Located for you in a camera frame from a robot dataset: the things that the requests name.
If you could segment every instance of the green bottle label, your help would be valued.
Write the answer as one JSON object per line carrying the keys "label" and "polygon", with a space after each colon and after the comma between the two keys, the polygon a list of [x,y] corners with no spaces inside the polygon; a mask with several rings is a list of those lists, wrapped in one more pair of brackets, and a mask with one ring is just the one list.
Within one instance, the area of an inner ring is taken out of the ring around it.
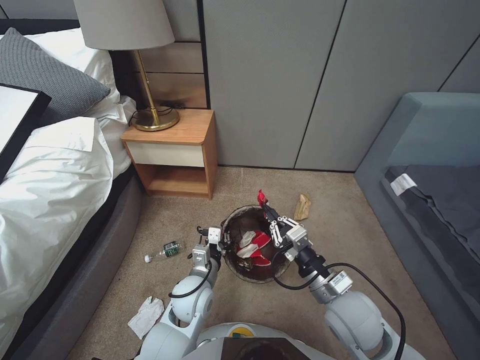
{"label": "green bottle label", "polygon": [[169,242],[163,245],[163,250],[167,258],[179,253],[179,246],[176,241]]}

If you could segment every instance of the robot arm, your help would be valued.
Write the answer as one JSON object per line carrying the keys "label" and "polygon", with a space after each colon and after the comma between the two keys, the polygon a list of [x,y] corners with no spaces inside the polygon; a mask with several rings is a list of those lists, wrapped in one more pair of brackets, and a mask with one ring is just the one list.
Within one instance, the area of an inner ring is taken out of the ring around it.
{"label": "robot arm", "polygon": [[[208,244],[196,245],[191,253],[193,267],[190,274],[175,285],[169,294],[171,300],[160,321],[152,327],[135,360],[181,359],[197,347],[197,338],[212,311],[213,287],[220,269],[221,229],[197,229],[208,237]],[[180,321],[187,326],[180,327]]]}
{"label": "robot arm", "polygon": [[[326,305],[326,324],[355,359],[367,360],[365,352],[374,349],[380,342],[382,347],[375,356],[376,360],[424,359],[417,351],[405,344],[405,322],[401,312],[373,281],[350,264],[325,265],[325,258],[317,255],[312,249],[312,243],[303,225],[286,216],[279,216],[269,206],[261,190],[258,192],[258,203],[270,222],[271,237],[277,240],[274,244],[281,249],[272,259],[272,263],[277,255],[284,254],[290,261],[296,262],[298,274],[307,282],[301,286],[288,286],[276,276],[273,276],[273,279],[290,290],[300,290],[308,286],[317,302]],[[344,270],[337,272],[332,269],[336,266],[355,269],[384,296],[399,314],[401,337],[382,317],[380,310],[368,296],[361,292],[349,291],[353,285],[352,279]]]}
{"label": "robot arm", "polygon": [[[325,258],[312,249],[308,233],[301,224],[286,216],[279,216],[275,209],[269,206],[261,191],[258,202],[270,222],[274,245],[280,249],[272,263],[277,256],[285,255],[290,261],[295,261],[299,275],[307,281],[301,286],[288,286],[275,276],[274,280],[290,290],[308,287],[317,302],[326,305],[326,324],[355,359],[368,360],[365,352],[382,342],[380,351],[375,355],[376,360],[425,360],[405,344],[405,323],[401,313],[378,286],[352,265],[326,265]],[[160,321],[148,333],[135,360],[181,359],[197,348],[199,334],[212,311],[212,290],[224,253],[221,228],[197,230],[208,237],[208,244],[199,244],[192,250],[193,267],[190,274],[169,294],[170,303]],[[337,266],[351,267],[359,271],[385,297],[402,319],[402,336],[382,318],[370,298],[361,292],[349,291],[353,281],[344,270],[333,270],[333,267]],[[179,321],[187,326],[180,327]]]}

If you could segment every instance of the bed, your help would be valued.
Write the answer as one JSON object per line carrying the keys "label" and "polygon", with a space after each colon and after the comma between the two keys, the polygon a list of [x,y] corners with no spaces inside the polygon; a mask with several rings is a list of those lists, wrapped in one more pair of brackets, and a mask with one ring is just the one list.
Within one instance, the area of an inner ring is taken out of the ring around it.
{"label": "bed", "polygon": [[0,185],[0,356],[64,359],[135,233],[141,188],[120,135],[140,92],[128,54],[82,47],[78,21],[0,19],[0,34],[10,27],[104,91],[34,130]]}
{"label": "bed", "polygon": [[415,92],[355,179],[455,356],[480,353],[480,94]]}

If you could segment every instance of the beige carpet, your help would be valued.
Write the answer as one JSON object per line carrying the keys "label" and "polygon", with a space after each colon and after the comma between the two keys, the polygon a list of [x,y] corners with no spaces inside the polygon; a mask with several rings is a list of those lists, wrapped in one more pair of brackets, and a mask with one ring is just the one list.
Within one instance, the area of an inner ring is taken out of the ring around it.
{"label": "beige carpet", "polygon": [[[172,240],[191,249],[197,225],[219,225],[235,208],[254,204],[262,188],[282,215],[292,216],[300,192],[310,196],[310,217],[303,221],[318,254],[328,263],[349,262],[375,281],[402,311],[407,343],[427,359],[454,359],[437,323],[386,238],[352,174],[220,167],[213,200],[187,197],[145,197],[136,235],[107,293],[69,360],[126,360],[141,341],[127,326],[150,295],[167,305],[168,292],[188,275],[184,253],[146,264],[144,255]],[[400,331],[396,313],[362,278],[346,269],[353,290],[368,295],[390,325]],[[299,285],[297,267],[282,280]],[[208,326],[224,322],[258,323],[282,330],[336,359],[348,353],[324,325],[325,307],[307,289],[291,291],[274,282],[241,281],[223,264],[214,288],[214,311]]]}

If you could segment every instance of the plastic bottle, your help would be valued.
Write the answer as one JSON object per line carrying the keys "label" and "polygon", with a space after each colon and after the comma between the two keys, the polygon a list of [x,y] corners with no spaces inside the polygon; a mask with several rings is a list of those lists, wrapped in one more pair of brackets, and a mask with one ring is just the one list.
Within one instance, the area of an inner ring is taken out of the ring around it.
{"label": "plastic bottle", "polygon": [[167,259],[167,258],[170,258],[172,256],[177,255],[183,249],[184,249],[184,247],[182,246],[182,244],[180,242],[172,241],[172,242],[169,242],[169,243],[163,245],[163,250],[145,255],[144,259],[145,259],[146,263],[150,263],[152,261],[160,261],[160,260]]}

